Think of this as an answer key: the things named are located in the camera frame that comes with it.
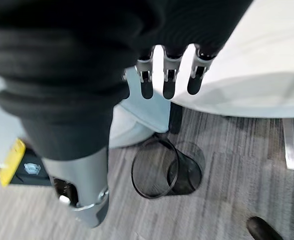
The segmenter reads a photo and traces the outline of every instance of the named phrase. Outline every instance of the yellow object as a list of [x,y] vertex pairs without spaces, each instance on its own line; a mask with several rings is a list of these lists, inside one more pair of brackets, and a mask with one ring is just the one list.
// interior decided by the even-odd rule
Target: yellow object
[[3,187],[7,186],[12,180],[25,154],[25,150],[26,145],[22,140],[17,139],[6,157],[4,163],[6,167],[0,169],[0,183]]

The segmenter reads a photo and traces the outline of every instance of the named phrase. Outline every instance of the white table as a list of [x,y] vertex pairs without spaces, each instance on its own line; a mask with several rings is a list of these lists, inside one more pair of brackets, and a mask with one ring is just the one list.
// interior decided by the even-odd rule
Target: white table
[[[294,0],[256,0],[206,73],[187,93],[194,46],[181,62],[172,101],[212,114],[283,118],[287,166],[294,169]],[[153,84],[163,88],[163,52],[154,52]]]

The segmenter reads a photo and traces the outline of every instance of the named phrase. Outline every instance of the robotic finger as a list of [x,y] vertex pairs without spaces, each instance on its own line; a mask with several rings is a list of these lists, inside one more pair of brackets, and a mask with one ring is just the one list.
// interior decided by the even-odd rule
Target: robotic finger
[[150,99],[153,96],[152,86],[152,65],[153,65],[153,50],[147,49],[137,61],[136,68],[141,82],[141,94],[145,99]]
[[166,99],[171,99],[175,94],[177,74],[186,48],[163,46],[163,96]]
[[208,47],[196,45],[196,51],[193,56],[190,78],[188,81],[188,93],[195,95],[199,92],[205,73],[209,70],[213,59],[217,53]]

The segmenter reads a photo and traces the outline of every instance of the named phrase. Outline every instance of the gray carpet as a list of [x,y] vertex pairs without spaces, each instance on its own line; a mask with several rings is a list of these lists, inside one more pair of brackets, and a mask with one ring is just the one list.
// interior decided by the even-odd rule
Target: gray carpet
[[168,138],[204,152],[204,179],[192,195],[143,199],[130,178],[138,146],[115,149],[100,227],[74,220],[49,188],[0,187],[0,240],[252,240],[245,224],[255,215],[294,240],[294,171],[286,169],[280,119],[185,110],[181,133]]

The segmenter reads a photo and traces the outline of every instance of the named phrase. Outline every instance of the table leg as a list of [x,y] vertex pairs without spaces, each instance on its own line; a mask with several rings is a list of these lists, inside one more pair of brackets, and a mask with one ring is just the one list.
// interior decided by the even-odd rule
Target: table leg
[[294,170],[294,119],[283,118],[287,168]]

